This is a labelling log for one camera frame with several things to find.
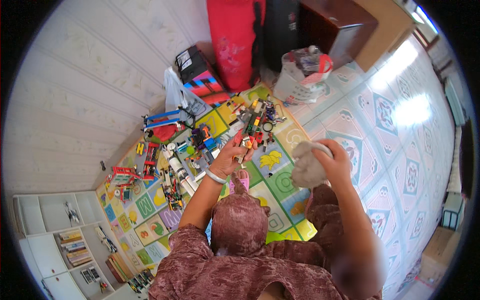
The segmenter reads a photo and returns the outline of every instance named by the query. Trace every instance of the woman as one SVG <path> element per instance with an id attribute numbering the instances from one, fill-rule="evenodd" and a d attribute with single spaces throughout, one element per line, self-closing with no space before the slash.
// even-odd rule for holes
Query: woman
<path id="1" fill-rule="evenodd" d="M 333 140 L 321 140 L 334 158 L 312 150 L 332 188 L 316 187 L 305 216 L 318 233 L 310 241 L 265 246 L 270 209 L 248 195 L 248 174 L 228 142 L 188 203 L 171 253 L 158 266 L 150 299 L 381 299 L 386 279 L 382 243 L 374 234 L 350 180 L 349 158 Z M 252 159 L 256 142 L 245 156 Z M 217 203 L 232 173 L 234 193 Z M 204 233 L 210 218 L 210 247 Z"/>

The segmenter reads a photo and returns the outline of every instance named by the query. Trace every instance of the white plastic bag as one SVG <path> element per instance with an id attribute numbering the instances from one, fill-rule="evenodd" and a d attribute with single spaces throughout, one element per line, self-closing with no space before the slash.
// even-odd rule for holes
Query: white plastic bag
<path id="1" fill-rule="evenodd" d="M 315 103 L 317 98 L 324 92 L 324 81 L 331 67 L 325 73 L 314 73 L 305 78 L 294 62 L 287 59 L 288 53 L 282 56 L 282 72 L 273 89 L 273 96 L 288 105 L 301 105 Z M 309 78 L 317 78 L 316 81 L 308 81 Z"/>
<path id="2" fill-rule="evenodd" d="M 163 85 L 165 86 L 167 97 L 165 100 L 165 111 L 177 110 L 178 106 L 182 105 L 184 108 L 189 107 L 198 120 L 201 116 L 212 110 L 211 106 L 207 105 L 192 91 L 183 86 L 180 78 L 175 71 L 173 71 L 172 67 L 165 70 Z M 184 111 L 180 112 L 180 117 L 178 115 L 171 115 L 168 116 L 168 118 L 180 118 L 180 120 L 188 120 L 188 122 L 192 121 L 187 117 L 187 114 Z"/>

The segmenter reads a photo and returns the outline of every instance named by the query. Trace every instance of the alphabet foam mat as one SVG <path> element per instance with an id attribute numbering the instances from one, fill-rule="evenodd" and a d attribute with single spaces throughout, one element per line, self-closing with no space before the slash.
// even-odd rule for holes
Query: alphabet foam mat
<path id="1" fill-rule="evenodd" d="M 233 100 L 237 103 L 245 102 L 249 106 L 257 98 L 266 99 L 267 94 L 272 94 L 271 90 L 264 84 L 258 84 L 233 97 Z M 309 138 L 283 104 L 277 99 L 274 102 L 279 116 L 285 116 L 287 120 L 273 128 L 275 143 L 270 144 L 265 152 L 263 147 L 259 147 L 252 161 L 244 163 L 243 167 L 250 175 L 250 194 L 259 198 L 262 205 L 271 208 L 269 230 L 280 233 L 289 240 L 309 240 L 316 233 L 316 229 L 304 217 L 310 191 L 294 187 L 290 180 L 293 169 L 291 153 L 299 142 Z M 196 124 L 207 124 L 217 142 L 225 144 L 242 128 L 239 122 L 228 125 L 235 119 L 231 112 L 232 108 L 224 103 L 206 113 Z M 180 134 L 173 142 L 184 141 L 184 137 Z M 136 144 L 118 166 L 133 167 L 135 155 Z M 160 157 L 157 170 L 168 167 L 167 161 L 162 155 Z M 100 204 L 127 257 L 138 271 L 148 267 L 154 274 L 159 262 L 170 252 L 168 238 L 178 229 L 182 214 L 180 210 L 169 210 L 158 179 L 157 174 L 154 180 L 136 183 L 132 199 L 126 203 L 115 197 L 113 184 L 106 189 L 103 183 L 96 190 Z M 229 179 L 219 199 L 229 194 L 228 183 Z M 189 195 L 184 193 L 183 197 L 188 205 Z M 206 233 L 209 237 L 210 225 Z"/>

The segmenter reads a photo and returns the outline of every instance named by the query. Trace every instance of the white wall panel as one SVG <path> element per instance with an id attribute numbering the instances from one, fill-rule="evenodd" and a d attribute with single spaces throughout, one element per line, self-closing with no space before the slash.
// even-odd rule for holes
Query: white wall panel
<path id="1" fill-rule="evenodd" d="M 100 160 L 129 146 L 141 115 L 165 106 L 165 68 L 209 40 L 204 0 L 62 2 L 13 87 L 2 149 L 7 191 L 95 188 Z"/>

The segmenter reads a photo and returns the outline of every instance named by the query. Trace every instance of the bracelet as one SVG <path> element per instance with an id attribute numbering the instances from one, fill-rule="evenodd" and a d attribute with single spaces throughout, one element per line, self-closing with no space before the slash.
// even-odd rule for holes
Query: bracelet
<path id="1" fill-rule="evenodd" d="M 212 173 L 212 171 L 210 171 L 209 169 L 206 169 L 205 173 L 208 175 L 208 177 L 210 177 L 211 179 L 215 180 L 218 183 L 221 183 L 221 184 L 227 183 L 225 179 L 221 179 L 219 176 Z"/>

